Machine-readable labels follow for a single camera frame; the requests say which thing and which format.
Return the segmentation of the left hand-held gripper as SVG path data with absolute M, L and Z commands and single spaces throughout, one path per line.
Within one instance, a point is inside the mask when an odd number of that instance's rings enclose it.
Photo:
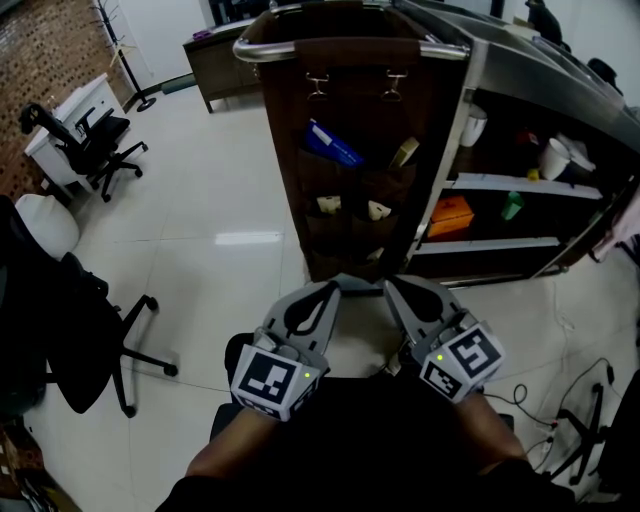
M 329 371 L 319 353 L 332 336 L 340 300 L 331 280 L 311 283 L 271 307 L 265 329 L 242 348 L 234 373 L 231 393 L 242 406 L 287 422 L 308 401 Z M 305 340 L 308 348 L 293 340 Z

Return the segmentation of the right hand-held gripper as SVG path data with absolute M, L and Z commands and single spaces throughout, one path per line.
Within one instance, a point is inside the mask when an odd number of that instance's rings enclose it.
M 450 402 L 461 402 L 495 374 L 504 348 L 486 321 L 441 330 L 427 342 L 424 320 L 444 320 L 459 310 L 453 294 L 437 282 L 414 275 L 384 282 L 384 294 L 398 328 L 418 343 L 411 351 L 419 378 Z

